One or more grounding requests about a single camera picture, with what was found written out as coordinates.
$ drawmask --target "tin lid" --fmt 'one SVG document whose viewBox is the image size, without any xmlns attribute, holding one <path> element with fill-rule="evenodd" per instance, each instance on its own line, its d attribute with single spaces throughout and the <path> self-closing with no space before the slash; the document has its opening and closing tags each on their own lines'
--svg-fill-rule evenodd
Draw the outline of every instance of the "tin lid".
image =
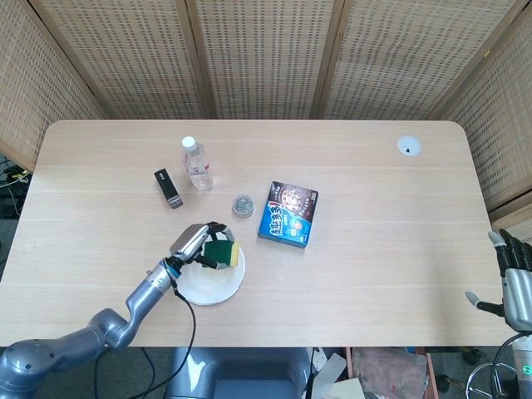
<svg viewBox="0 0 532 399">
<path fill-rule="evenodd" d="M 239 195 L 233 202 L 233 213 L 239 218 L 248 218 L 253 214 L 254 205 L 248 195 Z"/>
</svg>

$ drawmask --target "blue box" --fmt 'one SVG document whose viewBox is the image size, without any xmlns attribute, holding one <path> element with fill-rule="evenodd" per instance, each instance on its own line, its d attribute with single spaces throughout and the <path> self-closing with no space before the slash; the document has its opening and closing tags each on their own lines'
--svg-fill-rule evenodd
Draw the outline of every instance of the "blue box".
<svg viewBox="0 0 532 399">
<path fill-rule="evenodd" d="M 259 237 L 305 248 L 313 226 L 318 192 L 273 181 Z"/>
</svg>

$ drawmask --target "woven panel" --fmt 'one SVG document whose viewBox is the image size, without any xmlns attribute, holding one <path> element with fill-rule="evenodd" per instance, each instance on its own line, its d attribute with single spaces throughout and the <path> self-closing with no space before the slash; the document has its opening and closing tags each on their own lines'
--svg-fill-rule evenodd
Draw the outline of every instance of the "woven panel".
<svg viewBox="0 0 532 399">
<path fill-rule="evenodd" d="M 41 0 L 116 117 L 204 116 L 175 0 Z"/>
<path fill-rule="evenodd" d="M 354 0 L 324 117 L 425 118 L 513 2 Z"/>
<path fill-rule="evenodd" d="M 47 127 L 105 112 L 18 0 L 0 2 L 0 140 L 35 164 Z"/>
<path fill-rule="evenodd" d="M 467 134 L 488 208 L 532 176 L 532 17 L 493 54 L 445 119 Z"/>
<path fill-rule="evenodd" d="M 308 118 L 333 0 L 199 0 L 222 118 Z"/>
</svg>

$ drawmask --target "green sponge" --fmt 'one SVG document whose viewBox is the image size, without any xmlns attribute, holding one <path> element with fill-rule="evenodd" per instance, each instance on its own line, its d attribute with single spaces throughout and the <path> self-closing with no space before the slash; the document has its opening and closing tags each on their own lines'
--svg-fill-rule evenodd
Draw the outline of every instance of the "green sponge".
<svg viewBox="0 0 532 399">
<path fill-rule="evenodd" d="M 239 243 L 227 239 L 208 241 L 205 243 L 204 256 L 219 264 L 237 266 L 239 264 L 239 248 Z"/>
</svg>

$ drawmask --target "cable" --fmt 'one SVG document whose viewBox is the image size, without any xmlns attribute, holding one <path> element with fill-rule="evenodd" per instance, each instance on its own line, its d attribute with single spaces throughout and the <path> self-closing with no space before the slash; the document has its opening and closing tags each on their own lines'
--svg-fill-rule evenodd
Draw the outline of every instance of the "cable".
<svg viewBox="0 0 532 399">
<path fill-rule="evenodd" d="M 18 179 L 12 181 L 11 183 L 7 183 L 6 185 L 0 185 L 0 189 L 4 188 L 4 187 L 8 187 L 9 185 L 14 185 L 15 183 L 18 183 L 20 180 L 24 180 L 26 179 L 26 176 L 28 176 L 29 173 L 26 173 L 23 177 L 19 177 Z"/>
<path fill-rule="evenodd" d="M 144 397 L 145 395 L 149 394 L 150 392 L 153 392 L 159 388 L 161 388 L 162 386 L 166 385 L 168 382 L 170 382 L 175 376 L 177 376 L 179 374 L 179 372 L 181 371 L 181 369 L 183 368 L 183 366 L 185 365 L 186 363 L 186 360 L 189 358 L 189 354 L 190 354 L 190 350 L 192 349 L 192 345 L 194 344 L 194 338 L 196 336 L 196 315 L 194 313 L 194 309 L 192 308 L 192 306 L 190 306 L 190 303 L 189 301 L 186 300 L 186 298 L 181 295 L 178 290 L 177 290 L 177 284 L 175 283 L 174 280 L 172 280 L 172 287 L 174 288 L 174 295 L 181 299 L 185 304 L 186 306 L 189 308 L 190 310 L 190 315 L 192 316 L 192 336 L 190 337 L 190 343 L 189 343 L 189 347 L 187 347 L 186 349 L 186 354 L 185 354 L 185 357 L 183 358 L 183 361 L 181 362 L 180 366 L 177 367 L 177 370 L 175 370 L 171 376 L 169 376 L 168 378 L 166 378 L 165 380 L 159 382 L 158 384 L 154 385 L 152 388 L 150 389 L 147 389 L 145 390 L 144 392 L 141 392 L 141 393 L 138 393 L 136 395 L 134 395 L 133 397 L 128 397 L 127 399 L 138 399 L 140 397 Z"/>
<path fill-rule="evenodd" d="M 310 355 L 310 367 L 308 369 L 308 380 L 305 384 L 305 399 L 310 399 L 313 395 L 313 385 L 314 385 L 314 374 L 313 374 L 313 362 L 314 362 L 314 353 L 316 349 L 313 347 L 313 353 Z"/>
<path fill-rule="evenodd" d="M 513 341 L 516 339 L 519 339 L 521 337 L 528 337 L 532 334 L 532 331 L 528 332 L 520 332 L 519 334 L 515 334 L 513 337 L 508 338 L 505 343 L 503 343 L 497 353 L 495 354 L 495 357 L 493 358 L 493 363 L 491 364 L 491 376 L 490 376 L 490 386 L 491 386 L 491 397 L 497 398 L 497 395 L 495 394 L 497 392 L 497 387 L 495 386 L 495 373 L 497 371 L 497 364 L 499 364 L 499 358 L 500 354 L 508 347 Z"/>
<path fill-rule="evenodd" d="M 101 358 L 107 352 L 109 352 L 109 351 L 106 349 L 106 350 L 104 350 L 104 352 L 100 353 L 98 355 L 98 357 L 96 358 L 96 362 L 94 363 L 94 377 L 92 379 L 92 385 L 94 386 L 94 397 L 95 397 L 95 399 L 100 399 L 100 397 L 98 396 L 98 363 L 100 363 Z"/>
<path fill-rule="evenodd" d="M 17 216 L 20 216 L 20 212 L 18 212 L 18 209 L 17 209 L 17 202 L 15 201 L 15 196 L 13 195 L 13 192 L 11 191 L 9 187 L 7 187 L 7 189 L 9 190 L 9 194 L 11 195 L 11 201 L 13 201 L 13 206 L 15 207 L 15 213 L 17 214 Z"/>
<path fill-rule="evenodd" d="M 148 363 L 150 364 L 150 368 L 151 368 L 151 380 L 150 380 L 150 385 L 148 386 L 148 389 L 150 389 L 151 387 L 153 387 L 153 383 L 155 382 L 155 366 L 153 365 L 153 362 L 151 361 L 151 358 L 150 358 L 150 355 L 148 355 L 148 352 L 145 350 L 145 348 L 141 348 L 141 351 L 142 353 L 144 354 L 146 360 L 148 361 Z"/>
<path fill-rule="evenodd" d="M 316 351 L 314 350 L 314 347 L 313 347 L 313 354 L 310 356 L 310 370 L 308 370 L 309 376 L 313 373 L 314 352 Z"/>
</svg>

